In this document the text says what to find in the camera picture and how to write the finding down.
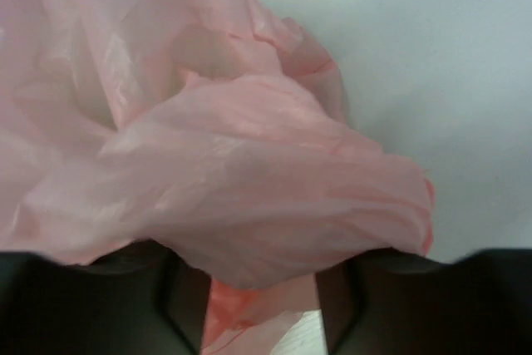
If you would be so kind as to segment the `pink plastic bag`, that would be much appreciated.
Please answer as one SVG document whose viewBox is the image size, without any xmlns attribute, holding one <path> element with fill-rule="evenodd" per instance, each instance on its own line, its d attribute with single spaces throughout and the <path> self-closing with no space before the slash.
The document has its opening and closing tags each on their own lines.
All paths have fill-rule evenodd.
<svg viewBox="0 0 532 355">
<path fill-rule="evenodd" d="M 425 255 L 434 190 L 351 129 L 342 76 L 258 0 L 1 0 L 1 249 L 153 240 L 212 276 L 205 354 L 267 354 L 313 275 Z"/>
</svg>

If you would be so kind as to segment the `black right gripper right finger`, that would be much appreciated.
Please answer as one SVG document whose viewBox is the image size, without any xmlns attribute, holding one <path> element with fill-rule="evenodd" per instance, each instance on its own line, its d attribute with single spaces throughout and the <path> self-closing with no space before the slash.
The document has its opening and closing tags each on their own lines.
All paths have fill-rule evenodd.
<svg viewBox="0 0 532 355">
<path fill-rule="evenodd" d="M 531 252 L 373 250 L 317 273 L 331 354 L 529 354 Z"/>
</svg>

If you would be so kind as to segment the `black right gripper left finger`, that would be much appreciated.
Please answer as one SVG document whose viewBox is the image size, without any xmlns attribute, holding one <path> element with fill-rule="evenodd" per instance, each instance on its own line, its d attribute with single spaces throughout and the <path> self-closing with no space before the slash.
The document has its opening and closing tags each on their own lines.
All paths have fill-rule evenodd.
<svg viewBox="0 0 532 355">
<path fill-rule="evenodd" d="M 3 354 L 198 354 L 210 279 L 156 243 L 87 267 L 1 255 Z"/>
</svg>

